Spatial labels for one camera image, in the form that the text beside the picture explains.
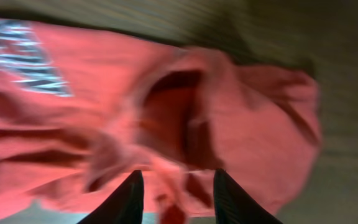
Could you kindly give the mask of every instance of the pink fabric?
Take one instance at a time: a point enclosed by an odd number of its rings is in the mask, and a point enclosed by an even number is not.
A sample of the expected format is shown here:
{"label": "pink fabric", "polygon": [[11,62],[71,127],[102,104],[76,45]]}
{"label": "pink fabric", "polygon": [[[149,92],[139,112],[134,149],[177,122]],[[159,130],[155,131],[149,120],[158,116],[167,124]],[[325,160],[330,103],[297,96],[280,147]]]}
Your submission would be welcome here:
{"label": "pink fabric", "polygon": [[162,223],[213,216],[221,167],[270,213],[301,190],[321,144],[316,83],[222,52],[29,22],[72,96],[0,69],[0,219],[35,198],[94,210],[134,169]]}

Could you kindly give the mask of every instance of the clothing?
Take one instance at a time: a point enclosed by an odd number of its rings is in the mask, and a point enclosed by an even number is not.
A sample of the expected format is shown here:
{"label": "clothing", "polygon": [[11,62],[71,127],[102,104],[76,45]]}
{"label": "clothing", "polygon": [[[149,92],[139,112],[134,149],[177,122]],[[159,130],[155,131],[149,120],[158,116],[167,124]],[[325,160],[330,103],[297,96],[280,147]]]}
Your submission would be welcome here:
{"label": "clothing", "polygon": [[300,71],[217,50],[0,20],[0,218],[35,198],[90,212],[134,169],[162,219],[212,216],[217,168],[276,213],[318,154],[317,97]]}

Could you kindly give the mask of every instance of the red fabric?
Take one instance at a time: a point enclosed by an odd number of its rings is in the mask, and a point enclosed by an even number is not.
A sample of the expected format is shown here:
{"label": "red fabric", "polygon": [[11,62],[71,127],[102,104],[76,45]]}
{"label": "red fabric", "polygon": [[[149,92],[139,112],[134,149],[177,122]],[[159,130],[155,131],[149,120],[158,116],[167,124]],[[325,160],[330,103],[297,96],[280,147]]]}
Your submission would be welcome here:
{"label": "red fabric", "polygon": [[301,190],[321,144],[316,83],[239,67],[217,50],[29,23],[71,97],[0,69],[0,219],[29,206],[94,210],[134,169],[145,212],[213,216],[221,167],[271,213]]}

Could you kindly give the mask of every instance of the dark surface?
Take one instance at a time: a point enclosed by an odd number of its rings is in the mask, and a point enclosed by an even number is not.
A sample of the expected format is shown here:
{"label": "dark surface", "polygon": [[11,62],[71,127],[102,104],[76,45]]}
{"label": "dark surface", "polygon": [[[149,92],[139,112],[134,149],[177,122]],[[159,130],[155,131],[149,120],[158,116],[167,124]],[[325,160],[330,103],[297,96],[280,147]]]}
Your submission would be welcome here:
{"label": "dark surface", "polygon": [[321,85],[324,151],[284,223],[358,223],[358,1],[0,0],[0,17],[109,29],[302,68]]}

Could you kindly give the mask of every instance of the printed logo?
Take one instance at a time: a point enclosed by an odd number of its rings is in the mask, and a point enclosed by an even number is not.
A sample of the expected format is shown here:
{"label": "printed logo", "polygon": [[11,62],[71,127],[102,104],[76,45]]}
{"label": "printed logo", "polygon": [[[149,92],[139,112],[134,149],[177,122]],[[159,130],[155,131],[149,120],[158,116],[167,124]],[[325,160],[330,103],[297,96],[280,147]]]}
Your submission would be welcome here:
{"label": "printed logo", "polygon": [[0,19],[0,70],[17,75],[23,90],[73,96],[40,45],[28,22]]}

